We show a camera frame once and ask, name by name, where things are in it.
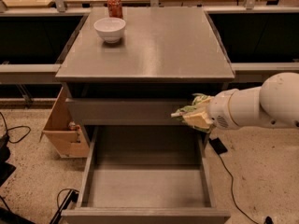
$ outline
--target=concrete floor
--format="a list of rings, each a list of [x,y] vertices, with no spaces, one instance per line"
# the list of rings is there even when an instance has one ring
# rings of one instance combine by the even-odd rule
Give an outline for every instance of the concrete floor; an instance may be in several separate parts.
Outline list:
[[[61,189],[80,189],[85,159],[61,159],[47,137],[40,140],[50,109],[0,109],[7,126],[28,125],[31,133],[19,144],[9,144],[9,163],[15,173],[0,188],[10,209],[34,223],[50,223]],[[3,122],[0,121],[0,133]],[[11,140],[23,131],[11,132]],[[228,147],[223,160],[235,177],[239,206],[258,223],[266,216],[274,223],[299,223],[299,131],[243,128],[215,130]],[[206,148],[210,177],[218,209],[229,210],[227,224],[252,223],[234,206],[230,176],[210,145]]]

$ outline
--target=black cable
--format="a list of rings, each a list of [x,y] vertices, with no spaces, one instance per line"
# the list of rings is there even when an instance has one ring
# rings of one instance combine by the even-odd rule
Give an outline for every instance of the black cable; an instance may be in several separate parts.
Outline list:
[[[11,210],[10,210],[9,206],[7,205],[6,201],[4,200],[4,198],[0,196],[0,199],[1,199],[1,201],[3,202],[3,204],[5,205],[5,207],[7,208],[7,210],[8,210],[9,212],[11,212]]]
[[[16,127],[12,127],[12,128],[9,128],[9,129],[8,129],[8,128],[7,128],[7,122],[6,122],[6,119],[4,118],[2,112],[0,112],[0,115],[1,115],[1,117],[2,117],[2,120],[3,120],[3,122],[4,122],[4,125],[5,125],[5,127],[6,127],[6,134],[7,134],[7,135],[8,135],[8,131],[12,131],[12,130],[19,129],[19,128],[27,128],[27,129],[28,129],[28,132],[27,132],[24,136],[22,136],[19,140],[17,140],[17,141],[11,141],[10,138],[9,138],[8,142],[10,142],[11,144],[18,144],[21,140],[23,140],[23,139],[29,134],[29,132],[31,132],[31,128],[30,128],[29,126],[25,126],[25,125],[16,126]]]
[[[60,194],[63,192],[63,191],[65,191],[65,190],[73,190],[73,191],[75,191],[75,192],[79,192],[78,190],[76,190],[76,189],[62,189],[60,192],[58,192],[58,194],[57,194],[57,199],[56,199],[56,202],[57,202],[57,208],[59,208],[59,196],[60,196]]]
[[[232,180],[232,184],[231,184],[231,192],[232,192],[232,197],[233,197],[233,201],[234,201],[234,204],[235,204],[235,207],[245,216],[247,217],[250,221],[252,221],[253,223],[255,224],[259,224],[258,222],[254,221],[253,219],[251,219],[236,203],[235,201],[235,196],[234,196],[234,177],[232,175],[232,173],[228,170],[228,168],[226,167],[222,157],[220,155],[218,155],[219,158],[221,159],[221,162],[225,168],[225,170],[227,171],[227,173],[231,176],[231,180]]]

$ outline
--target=white bowl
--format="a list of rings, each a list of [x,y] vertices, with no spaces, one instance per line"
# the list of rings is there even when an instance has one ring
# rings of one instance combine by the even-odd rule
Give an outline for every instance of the white bowl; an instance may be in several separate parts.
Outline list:
[[[94,29],[107,43],[118,42],[124,34],[125,20],[104,18],[95,22]]]

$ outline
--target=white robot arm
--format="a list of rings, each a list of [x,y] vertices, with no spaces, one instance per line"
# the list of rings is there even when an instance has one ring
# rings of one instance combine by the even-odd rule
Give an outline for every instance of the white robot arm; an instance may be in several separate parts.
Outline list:
[[[207,114],[220,129],[299,128],[299,75],[281,73],[261,87],[223,91],[210,101]]]

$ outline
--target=brown object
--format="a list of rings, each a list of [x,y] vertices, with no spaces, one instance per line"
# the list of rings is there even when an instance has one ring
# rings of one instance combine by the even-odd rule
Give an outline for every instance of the brown object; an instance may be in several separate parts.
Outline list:
[[[121,0],[107,0],[107,7],[110,18],[123,18]]]
[[[81,129],[70,131],[71,114],[65,103],[66,94],[61,90],[43,130],[62,158],[86,158],[89,146]]]

